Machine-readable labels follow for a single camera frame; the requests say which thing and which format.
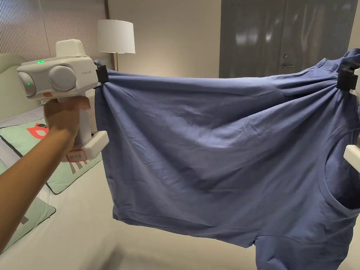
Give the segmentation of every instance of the finger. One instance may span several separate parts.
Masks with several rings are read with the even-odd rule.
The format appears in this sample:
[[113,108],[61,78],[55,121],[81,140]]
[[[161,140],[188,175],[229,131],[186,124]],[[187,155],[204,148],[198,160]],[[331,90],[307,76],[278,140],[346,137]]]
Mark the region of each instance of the finger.
[[66,105],[72,110],[89,110],[90,100],[86,96],[76,96],[66,101]]
[[48,100],[48,102],[45,103],[45,105],[51,105],[51,104],[55,104],[55,103],[59,103],[58,100],[56,98],[50,99]]

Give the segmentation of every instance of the door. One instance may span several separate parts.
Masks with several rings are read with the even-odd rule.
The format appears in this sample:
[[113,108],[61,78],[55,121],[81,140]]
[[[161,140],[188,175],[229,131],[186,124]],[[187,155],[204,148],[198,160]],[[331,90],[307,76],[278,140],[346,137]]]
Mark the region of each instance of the door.
[[277,74],[285,0],[222,0],[220,78]]
[[314,66],[347,52],[357,0],[287,0],[279,74]]

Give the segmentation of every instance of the hand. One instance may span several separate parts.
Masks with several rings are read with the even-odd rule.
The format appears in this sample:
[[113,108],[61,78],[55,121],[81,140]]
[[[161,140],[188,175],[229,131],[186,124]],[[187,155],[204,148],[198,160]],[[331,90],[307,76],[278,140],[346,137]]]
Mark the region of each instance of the hand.
[[44,116],[49,134],[60,134],[59,138],[67,140],[69,150],[79,130],[79,111],[90,109],[90,101],[85,96],[76,96],[65,103],[51,99],[44,105]]

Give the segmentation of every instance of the blue t-shirt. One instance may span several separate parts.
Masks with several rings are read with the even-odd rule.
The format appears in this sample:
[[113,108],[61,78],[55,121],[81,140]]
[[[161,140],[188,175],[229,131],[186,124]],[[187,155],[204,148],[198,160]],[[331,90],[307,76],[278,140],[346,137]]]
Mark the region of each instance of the blue t-shirt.
[[360,208],[344,160],[360,121],[337,71],[360,50],[300,73],[198,79],[108,71],[96,91],[113,216],[256,246],[262,270],[337,269]]

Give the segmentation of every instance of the pillow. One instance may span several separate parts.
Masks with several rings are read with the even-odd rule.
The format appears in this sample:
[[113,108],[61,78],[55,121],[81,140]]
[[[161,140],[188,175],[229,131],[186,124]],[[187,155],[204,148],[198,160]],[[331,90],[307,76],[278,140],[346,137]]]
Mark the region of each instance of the pillow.
[[[5,164],[0,160],[0,174],[7,170]],[[35,228],[37,225],[42,223],[45,219],[55,213],[56,209],[47,203],[43,202],[39,198],[30,205],[26,214],[23,216],[21,223],[16,229],[13,237],[11,237],[9,243],[5,247],[4,251],[11,247],[17,240],[22,238],[25,234]]]
[[[49,129],[45,119],[25,124],[0,128],[0,138],[12,150],[22,157],[43,139]],[[102,160],[101,154],[94,160],[79,162],[61,162],[46,185],[54,194],[59,194],[70,186],[78,177]]]
[[[27,122],[31,122],[37,119],[41,119],[44,117],[44,109],[43,107],[36,108],[26,113],[22,113],[11,118],[0,121],[1,127],[8,127],[14,125],[20,125]],[[5,166],[8,168],[12,166],[15,162],[19,160],[19,156],[12,151],[9,146],[7,146],[0,139],[0,159],[5,163]]]

